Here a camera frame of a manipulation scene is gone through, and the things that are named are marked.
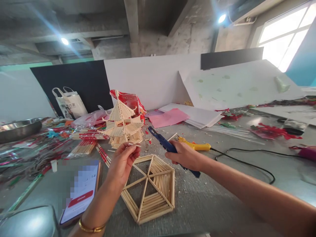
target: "blue glue gun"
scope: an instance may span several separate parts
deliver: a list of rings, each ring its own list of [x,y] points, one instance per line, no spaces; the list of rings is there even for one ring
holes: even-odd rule
[[[157,138],[157,140],[160,142],[160,144],[163,146],[163,148],[167,151],[167,152],[173,152],[173,153],[178,153],[177,149],[174,147],[174,145],[172,145],[170,142],[168,142],[161,134],[157,133],[152,126],[148,127],[148,130],[150,131],[150,133]],[[189,170],[192,174],[194,174],[194,176],[196,178],[199,178],[201,173],[199,171],[193,171],[193,170]]]

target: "forearm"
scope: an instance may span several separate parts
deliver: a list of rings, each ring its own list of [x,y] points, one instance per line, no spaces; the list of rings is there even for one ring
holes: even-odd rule
[[[227,165],[204,159],[202,172],[217,181],[285,236],[315,235],[316,208]]]
[[[84,226],[93,229],[107,223],[115,204],[119,199],[121,191],[120,187],[105,181],[96,193],[95,198],[92,200],[87,210],[82,215],[81,220]],[[81,230],[79,224],[76,224],[68,237],[100,237],[103,236],[104,231],[105,228],[98,233],[86,233]]]

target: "table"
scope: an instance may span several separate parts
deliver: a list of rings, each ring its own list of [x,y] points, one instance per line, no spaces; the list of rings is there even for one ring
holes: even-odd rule
[[[274,116],[268,118],[253,115],[242,117],[238,121],[233,122],[233,124],[236,126],[241,125],[246,129],[260,122],[277,125],[276,120],[277,117]],[[148,125],[150,125],[150,122],[146,120],[146,126],[144,126],[143,131],[146,130]],[[290,151],[288,146],[298,145],[299,143],[314,145],[312,142],[316,140],[316,129],[311,126],[306,130],[303,140],[292,139],[286,142],[283,139],[277,141],[260,140],[265,145],[253,144],[225,134],[200,130],[186,123],[159,128],[157,132],[165,136],[166,139],[177,132],[178,135],[183,136],[190,142],[194,141],[197,144],[210,143],[211,146],[219,151],[226,151],[231,147],[236,147],[242,149],[267,149],[290,154],[293,151]],[[144,135],[144,139],[151,137],[150,133]],[[110,145],[106,144],[106,141],[101,141],[100,144],[105,151],[111,149]],[[164,157],[165,151],[155,138],[152,139],[151,145],[148,141],[142,142],[141,145],[141,155],[153,153],[168,164],[171,164]],[[210,158],[214,158],[217,155],[214,151],[204,151],[202,153]],[[316,163],[303,158],[275,156],[264,152],[231,151],[229,155],[269,170],[276,177],[274,186],[316,206]],[[96,150],[92,152],[90,158],[101,159]],[[53,173],[49,171],[19,207],[19,210],[51,204],[55,208],[57,218],[60,218],[62,208],[65,208],[66,205],[66,198],[69,198],[69,191],[73,184],[75,173],[78,170],[76,165],[82,160],[84,159],[75,160],[73,161],[75,165],[67,166],[59,162],[58,172]],[[271,180],[267,174],[229,158],[222,156],[219,158],[219,161],[265,182]],[[183,170],[180,166],[172,165],[172,167],[175,168],[175,210],[163,217],[138,226],[120,198],[107,224],[105,236],[154,237],[204,232],[211,233],[211,236],[236,236],[236,233],[244,236],[250,235],[250,233],[256,233],[256,236],[280,236],[239,199],[210,177],[202,174],[199,179],[196,179],[189,171]],[[103,169],[103,180],[107,170],[105,166]],[[2,198],[2,203],[5,203],[4,208],[8,209],[28,185],[29,183],[26,181],[19,182],[14,189],[1,191],[0,197]],[[38,209],[32,211],[34,216],[47,216],[45,214],[47,210]],[[24,215],[21,217],[21,220],[27,221],[30,218],[30,215]],[[47,229],[51,230],[52,227],[49,225],[52,225],[52,223],[47,222]],[[61,230],[61,235],[67,236],[70,230],[71,227]],[[51,232],[47,231],[46,234],[51,236]]]

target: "ceiling light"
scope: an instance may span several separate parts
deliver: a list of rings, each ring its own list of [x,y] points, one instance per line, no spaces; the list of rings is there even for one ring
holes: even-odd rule
[[[61,40],[62,43],[65,44],[65,45],[68,45],[68,44],[69,44],[68,40],[65,39],[65,38],[61,38],[60,40]]]
[[[222,23],[226,18],[226,14],[221,15],[221,17],[218,19],[218,23]]]

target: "yellow glue gun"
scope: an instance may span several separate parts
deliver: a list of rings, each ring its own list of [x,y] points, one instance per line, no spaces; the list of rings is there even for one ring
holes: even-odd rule
[[[194,144],[190,143],[187,140],[185,140],[183,137],[178,137],[179,142],[183,142],[188,144],[193,150],[203,150],[203,151],[208,151],[211,149],[211,145],[209,143],[206,144]]]

